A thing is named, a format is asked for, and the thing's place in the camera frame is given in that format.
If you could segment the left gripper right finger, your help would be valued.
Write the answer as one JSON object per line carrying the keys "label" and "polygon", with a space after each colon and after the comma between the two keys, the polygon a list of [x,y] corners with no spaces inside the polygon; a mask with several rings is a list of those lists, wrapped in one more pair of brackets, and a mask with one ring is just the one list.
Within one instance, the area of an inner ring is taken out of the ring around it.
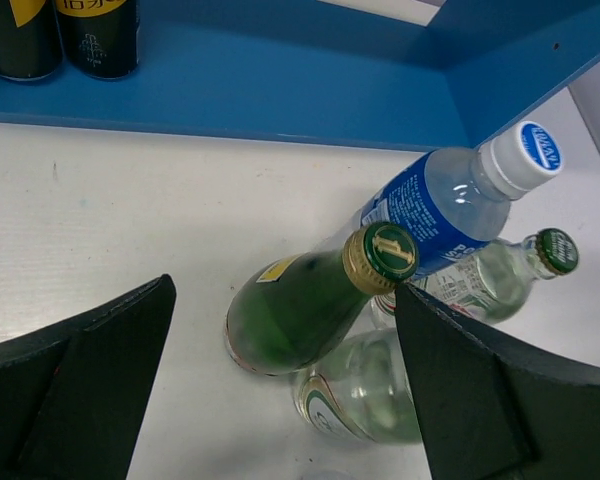
{"label": "left gripper right finger", "polygon": [[396,326],[434,479],[600,479],[600,367],[467,317],[411,284]]}

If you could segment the clear glass bottle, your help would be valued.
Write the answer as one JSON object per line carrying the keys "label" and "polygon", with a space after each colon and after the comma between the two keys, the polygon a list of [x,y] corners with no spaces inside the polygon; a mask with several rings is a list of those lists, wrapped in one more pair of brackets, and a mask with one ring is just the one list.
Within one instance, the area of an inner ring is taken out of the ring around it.
{"label": "clear glass bottle", "polygon": [[579,264],[575,240],[544,228],[518,243],[502,238],[412,284],[451,308],[487,324],[516,314],[534,283],[568,275]]}
{"label": "clear glass bottle", "polygon": [[299,415],[333,438],[384,445],[422,441],[395,328],[344,340],[295,374],[292,397]]}

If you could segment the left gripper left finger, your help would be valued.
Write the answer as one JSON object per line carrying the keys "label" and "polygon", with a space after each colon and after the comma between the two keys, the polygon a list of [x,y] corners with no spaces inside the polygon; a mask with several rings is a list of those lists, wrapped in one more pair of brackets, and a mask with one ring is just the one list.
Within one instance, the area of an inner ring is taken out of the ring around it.
{"label": "left gripper left finger", "polygon": [[164,274],[0,342],[0,479],[124,479],[176,302]]}

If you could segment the green glass bottle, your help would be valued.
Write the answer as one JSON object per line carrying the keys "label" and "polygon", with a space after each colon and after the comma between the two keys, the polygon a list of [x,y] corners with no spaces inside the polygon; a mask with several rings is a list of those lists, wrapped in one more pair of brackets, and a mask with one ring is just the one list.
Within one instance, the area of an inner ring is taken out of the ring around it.
{"label": "green glass bottle", "polygon": [[228,308],[229,355],[260,375],[301,370],[338,346],[370,299],[393,292],[418,264],[416,241],[390,222],[356,230],[336,250],[275,261]]}

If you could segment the blue label water bottle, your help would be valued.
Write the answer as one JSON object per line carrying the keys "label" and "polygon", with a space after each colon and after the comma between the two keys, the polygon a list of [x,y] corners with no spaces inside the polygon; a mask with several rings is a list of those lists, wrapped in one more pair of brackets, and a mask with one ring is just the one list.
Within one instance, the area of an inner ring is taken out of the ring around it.
{"label": "blue label water bottle", "polygon": [[496,239],[511,205],[563,168],[556,140],[541,125],[522,121],[478,149],[433,150],[402,170],[367,200],[321,251],[342,246],[358,228],[390,221],[417,241],[416,279],[425,278]]}

